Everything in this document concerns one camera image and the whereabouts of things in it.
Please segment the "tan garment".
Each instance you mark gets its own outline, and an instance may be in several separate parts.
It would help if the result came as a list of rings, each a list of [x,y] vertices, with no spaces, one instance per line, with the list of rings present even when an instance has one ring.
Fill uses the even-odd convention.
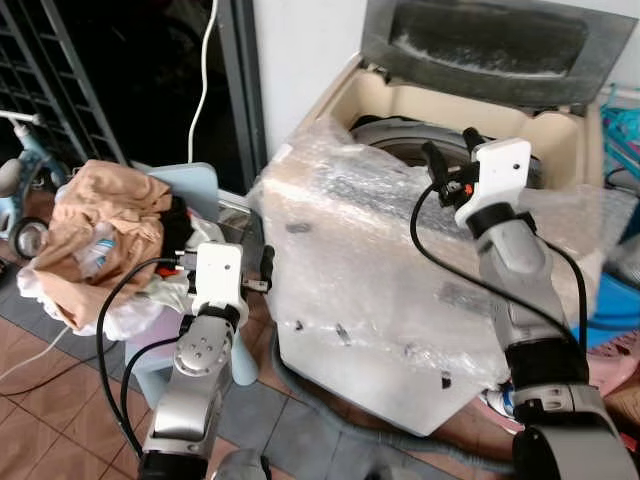
[[[125,274],[163,252],[161,215],[172,210],[168,184],[140,170],[91,160],[55,201],[49,232],[32,262],[47,300],[74,330],[96,323],[102,302]],[[114,229],[115,244],[95,274],[86,275],[76,253],[96,242],[95,228]]]

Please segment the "teal plastic clothes hanger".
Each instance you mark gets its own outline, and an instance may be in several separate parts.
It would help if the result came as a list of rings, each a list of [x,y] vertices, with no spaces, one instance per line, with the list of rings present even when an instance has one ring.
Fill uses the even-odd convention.
[[[605,138],[604,152],[605,183],[611,183],[613,175],[623,172],[632,178],[640,177],[640,154],[631,143]]]
[[[602,122],[607,131],[608,140],[620,141],[635,154],[640,152],[640,106],[631,99],[631,90],[611,83],[607,88],[605,101],[599,106]]]

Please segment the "white top-load washing machine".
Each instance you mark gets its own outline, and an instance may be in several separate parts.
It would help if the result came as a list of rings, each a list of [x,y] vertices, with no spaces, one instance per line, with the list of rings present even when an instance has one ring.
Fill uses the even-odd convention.
[[[529,141],[539,161],[541,184],[522,193],[517,210],[531,212],[539,236],[571,253],[585,276],[586,301],[594,305],[605,256],[620,239],[631,206],[626,197],[602,187],[602,123],[595,105],[581,113],[554,108],[531,114],[412,84],[389,83],[378,70],[351,60],[288,129],[275,157],[303,125],[329,116],[349,132],[365,115],[408,116],[454,131],[475,127],[497,140]],[[325,346],[319,330],[274,321],[285,366],[417,435],[433,433],[484,389],[508,376],[498,383],[480,384],[453,372],[410,369],[351,347]]]

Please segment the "grey washer drum rim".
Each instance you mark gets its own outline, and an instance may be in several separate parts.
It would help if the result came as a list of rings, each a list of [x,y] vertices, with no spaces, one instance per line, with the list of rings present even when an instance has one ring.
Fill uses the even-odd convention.
[[[349,133],[357,143],[387,151],[408,166],[426,168],[420,150],[425,141],[435,143],[436,147],[443,152],[451,168],[474,161],[472,154],[467,151],[462,131],[421,122],[408,116],[361,116],[349,129]],[[484,143],[497,141],[497,138],[490,137],[488,134],[483,136]]]

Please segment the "clear bubble wrap sheet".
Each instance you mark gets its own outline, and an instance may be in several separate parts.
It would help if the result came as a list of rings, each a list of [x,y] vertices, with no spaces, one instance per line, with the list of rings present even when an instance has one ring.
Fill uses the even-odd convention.
[[[329,116],[298,128],[253,188],[275,250],[271,316],[325,346],[498,383],[509,367],[495,297],[470,283],[475,238],[434,198],[411,219],[429,183]]]

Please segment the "black garment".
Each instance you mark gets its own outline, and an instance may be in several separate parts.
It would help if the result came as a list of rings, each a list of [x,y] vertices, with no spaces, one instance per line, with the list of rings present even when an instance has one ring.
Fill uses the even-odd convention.
[[[160,257],[174,259],[179,251],[187,250],[189,238],[195,233],[186,201],[172,196],[169,209],[160,215],[160,224],[163,227]]]

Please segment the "grey washer lid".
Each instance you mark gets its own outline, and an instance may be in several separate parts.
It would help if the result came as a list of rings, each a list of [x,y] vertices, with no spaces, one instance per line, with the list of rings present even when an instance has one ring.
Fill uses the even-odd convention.
[[[637,23],[552,0],[367,0],[360,55],[399,81],[466,99],[585,105]]]

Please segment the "light blue plastic chair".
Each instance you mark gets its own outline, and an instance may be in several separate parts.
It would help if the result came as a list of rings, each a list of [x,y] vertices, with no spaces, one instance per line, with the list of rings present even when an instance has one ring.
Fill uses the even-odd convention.
[[[168,184],[173,196],[179,196],[186,201],[191,223],[195,228],[195,233],[189,238],[187,250],[195,251],[198,244],[205,242],[241,244],[241,238],[237,234],[228,236],[229,230],[219,224],[221,207],[218,177],[212,166],[206,163],[156,166],[148,170],[148,174]],[[177,274],[180,273],[188,273],[188,293],[193,300],[195,273],[179,271]],[[128,360],[132,362],[127,378],[133,385],[140,388],[148,407],[156,407],[165,396],[166,385],[169,383],[168,375],[173,367],[177,347],[174,344],[157,346],[148,352],[143,352],[143,348],[160,340],[178,337],[180,323],[184,317],[192,315],[191,306],[186,314],[180,316],[180,319],[161,320],[156,326],[151,326],[147,332],[125,339],[125,352]]]

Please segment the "grey left robot leg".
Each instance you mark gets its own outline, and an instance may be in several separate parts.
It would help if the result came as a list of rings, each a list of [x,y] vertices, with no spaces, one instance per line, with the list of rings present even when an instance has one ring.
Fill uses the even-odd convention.
[[[273,475],[266,457],[246,448],[225,454],[210,480],[273,480]]]

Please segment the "grey robot leg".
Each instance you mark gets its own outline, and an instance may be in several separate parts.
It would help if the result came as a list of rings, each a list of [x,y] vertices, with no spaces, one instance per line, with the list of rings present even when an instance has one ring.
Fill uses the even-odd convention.
[[[246,448],[225,454],[210,480],[273,480],[273,475],[266,457]]]
[[[401,471],[396,466],[388,463],[374,465],[366,472],[364,480],[403,480]]]

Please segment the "grey right robot leg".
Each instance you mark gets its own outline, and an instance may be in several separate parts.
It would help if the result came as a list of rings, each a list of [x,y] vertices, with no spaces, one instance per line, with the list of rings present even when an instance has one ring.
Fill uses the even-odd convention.
[[[374,465],[366,472],[364,480],[403,480],[401,471],[396,466],[388,463]]]

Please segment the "white and blue sandal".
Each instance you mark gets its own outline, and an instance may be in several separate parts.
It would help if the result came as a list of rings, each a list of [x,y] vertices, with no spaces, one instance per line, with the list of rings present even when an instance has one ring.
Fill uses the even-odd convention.
[[[497,389],[485,389],[477,396],[481,412],[508,433],[518,433],[524,429],[524,425],[515,419],[515,407],[511,399],[513,393],[515,388],[511,384],[502,384]]]

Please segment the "light blue child scooter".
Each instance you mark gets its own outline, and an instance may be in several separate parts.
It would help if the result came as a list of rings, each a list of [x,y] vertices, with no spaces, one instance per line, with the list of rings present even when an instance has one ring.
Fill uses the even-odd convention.
[[[19,259],[29,261],[44,244],[49,224],[27,214],[27,196],[46,183],[52,191],[58,191],[72,178],[73,170],[32,133],[33,125],[42,124],[40,116],[0,110],[0,118],[12,123],[22,147],[17,157],[0,164],[0,241],[8,242]]]

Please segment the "black metal window grille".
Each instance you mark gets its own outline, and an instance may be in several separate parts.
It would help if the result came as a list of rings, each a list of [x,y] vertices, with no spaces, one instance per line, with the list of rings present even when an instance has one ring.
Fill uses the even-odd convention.
[[[0,0],[0,106],[40,119],[68,163],[132,166],[58,0]]]

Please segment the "dark grey door frame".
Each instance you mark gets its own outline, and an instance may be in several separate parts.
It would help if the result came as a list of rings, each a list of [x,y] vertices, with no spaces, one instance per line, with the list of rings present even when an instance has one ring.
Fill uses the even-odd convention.
[[[253,0],[218,0],[215,13],[236,128],[239,182],[248,192],[270,161],[255,8]]]

